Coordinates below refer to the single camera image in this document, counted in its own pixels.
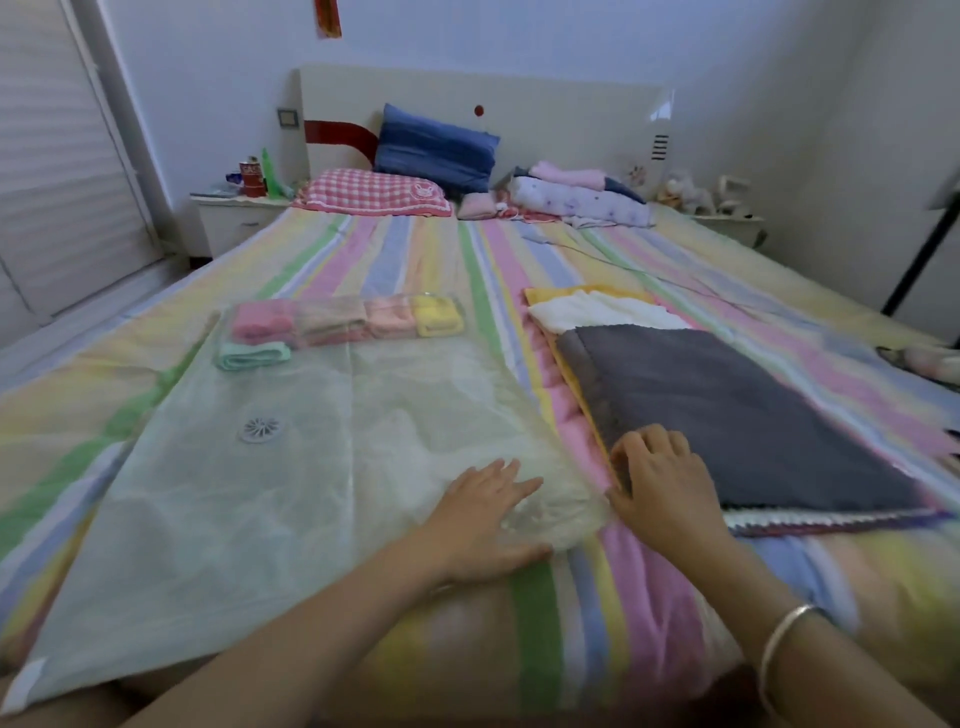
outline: silver bracelet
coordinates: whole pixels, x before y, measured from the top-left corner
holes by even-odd
[[[760,693],[760,704],[763,706],[763,709],[773,717],[780,717],[780,714],[777,713],[773,703],[770,702],[770,696],[767,691],[770,664],[773,662],[774,657],[777,656],[780,643],[783,642],[783,638],[786,637],[787,632],[789,632],[790,628],[797,623],[797,620],[807,612],[824,613],[820,607],[815,607],[812,604],[804,604],[803,606],[790,610],[783,619],[780,620],[780,623],[767,639],[766,646],[763,647],[763,657],[760,658],[760,671],[756,678],[756,688]]]

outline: hand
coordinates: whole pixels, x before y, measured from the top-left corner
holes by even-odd
[[[633,486],[632,496],[618,486],[607,491],[616,515],[678,569],[730,539],[713,479],[682,433],[662,425],[628,432],[611,460],[627,461]]]
[[[440,557],[441,579],[486,581],[548,558],[547,544],[503,545],[497,541],[500,522],[542,485],[535,477],[515,483],[520,463],[506,468],[503,460],[483,470],[470,468],[450,483],[417,537],[426,552]]]

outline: light switch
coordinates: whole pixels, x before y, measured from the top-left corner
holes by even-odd
[[[296,109],[277,109],[276,118],[281,129],[299,129],[300,113]]]

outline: mint green towel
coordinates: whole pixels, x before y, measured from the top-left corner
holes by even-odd
[[[290,358],[290,347],[282,341],[270,341],[255,347],[225,341],[217,353],[217,366],[225,372],[239,372],[254,367],[269,367]]]

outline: red can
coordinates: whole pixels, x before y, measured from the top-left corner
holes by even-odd
[[[240,175],[243,177],[243,193],[247,197],[267,196],[267,184],[263,180],[263,167],[259,159],[250,157],[240,162]]]

